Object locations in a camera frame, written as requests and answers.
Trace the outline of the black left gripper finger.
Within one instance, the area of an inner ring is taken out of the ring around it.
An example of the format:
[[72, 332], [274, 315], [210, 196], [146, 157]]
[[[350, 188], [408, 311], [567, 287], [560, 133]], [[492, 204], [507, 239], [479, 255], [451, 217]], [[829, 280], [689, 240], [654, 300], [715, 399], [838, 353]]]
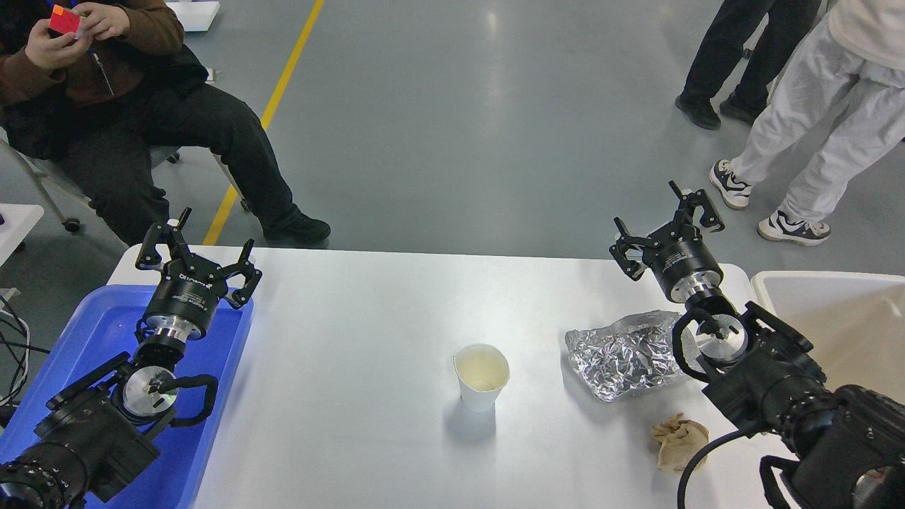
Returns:
[[[262, 280], [262, 271], [257, 269], [251, 261], [251, 252], [255, 245], [253, 239], [249, 239], [240, 251], [240, 256], [233, 264], [221, 267], [217, 265], [212, 273], [212, 291], [217, 298], [222, 298], [233, 309], [241, 309], [249, 303], [252, 294]], [[241, 287], [229, 289], [228, 280], [240, 275], [245, 280]]]
[[156, 246], [166, 244], [169, 250], [169, 261], [181, 261], [191, 263], [193, 254], [185, 242], [182, 233], [183, 226], [192, 212], [191, 207], [185, 207], [177, 219], [168, 220], [165, 223], [152, 223], [140, 245], [135, 267], [138, 270], [153, 270], [163, 273], [165, 263]]

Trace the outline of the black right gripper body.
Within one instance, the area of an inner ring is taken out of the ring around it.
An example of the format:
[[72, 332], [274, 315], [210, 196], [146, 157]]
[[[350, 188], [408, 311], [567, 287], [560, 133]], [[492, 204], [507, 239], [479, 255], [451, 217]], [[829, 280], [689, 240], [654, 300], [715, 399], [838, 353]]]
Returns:
[[665, 297], [687, 303], [697, 293], [720, 287], [723, 271], [693, 225], [663, 225], [648, 235], [655, 242], [644, 255]]

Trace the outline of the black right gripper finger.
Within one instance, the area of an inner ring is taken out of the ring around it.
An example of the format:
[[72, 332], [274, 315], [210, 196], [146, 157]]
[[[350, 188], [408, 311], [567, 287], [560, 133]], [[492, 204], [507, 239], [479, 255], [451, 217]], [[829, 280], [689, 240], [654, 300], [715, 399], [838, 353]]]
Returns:
[[653, 255], [658, 255], [662, 243], [649, 236], [631, 235], [620, 217], [614, 217], [618, 234], [609, 252], [621, 270], [632, 281], [639, 280], [653, 266]]
[[698, 228], [702, 232], [720, 232], [726, 228], [720, 214], [715, 209], [710, 197], [703, 188], [697, 191], [682, 189], [675, 181], [668, 182], [670, 189], [679, 199], [679, 206], [669, 225], [679, 231], [680, 228]]

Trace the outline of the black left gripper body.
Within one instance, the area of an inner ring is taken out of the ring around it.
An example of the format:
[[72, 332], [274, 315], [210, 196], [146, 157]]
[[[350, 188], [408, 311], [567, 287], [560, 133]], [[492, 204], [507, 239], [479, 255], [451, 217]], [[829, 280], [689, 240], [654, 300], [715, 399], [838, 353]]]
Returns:
[[153, 335], [178, 341], [204, 338], [220, 299], [228, 293], [226, 281], [237, 274], [227, 273], [203, 257], [165, 264], [158, 257], [139, 257], [136, 268], [161, 273], [160, 283], [136, 323], [138, 341], [148, 341]]

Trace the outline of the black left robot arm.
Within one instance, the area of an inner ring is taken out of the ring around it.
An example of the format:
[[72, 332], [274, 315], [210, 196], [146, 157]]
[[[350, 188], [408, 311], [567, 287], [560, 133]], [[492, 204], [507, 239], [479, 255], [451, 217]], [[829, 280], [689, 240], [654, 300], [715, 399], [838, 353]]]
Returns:
[[168, 426], [205, 422], [214, 412], [213, 375], [178, 377], [188, 341], [201, 339], [216, 308], [249, 303], [262, 272], [248, 240], [235, 263], [195, 254], [183, 228], [190, 216], [153, 223], [140, 245], [136, 269], [160, 281], [136, 322], [138, 348], [122, 352], [59, 391], [35, 427], [38, 441], [2, 464], [4, 508], [82, 508], [86, 496], [106, 502], [159, 455], [154, 438]]

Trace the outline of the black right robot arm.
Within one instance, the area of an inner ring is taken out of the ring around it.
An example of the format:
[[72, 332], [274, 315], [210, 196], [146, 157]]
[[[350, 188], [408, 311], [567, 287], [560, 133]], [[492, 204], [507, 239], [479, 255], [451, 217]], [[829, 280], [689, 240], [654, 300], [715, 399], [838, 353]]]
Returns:
[[609, 251], [634, 281], [653, 272], [665, 297], [682, 304], [672, 327], [681, 371], [735, 431], [705, 445], [682, 473], [677, 506], [685, 507], [693, 468], [723, 444], [772, 433], [794, 454], [764, 455], [759, 464], [773, 508], [901, 508], [904, 503], [903, 406], [859, 385], [830, 391], [812, 360], [812, 344], [754, 302], [738, 312], [720, 289], [724, 274], [703, 235], [724, 229], [704, 189], [670, 183], [679, 201], [670, 221], [644, 236], [614, 220]]

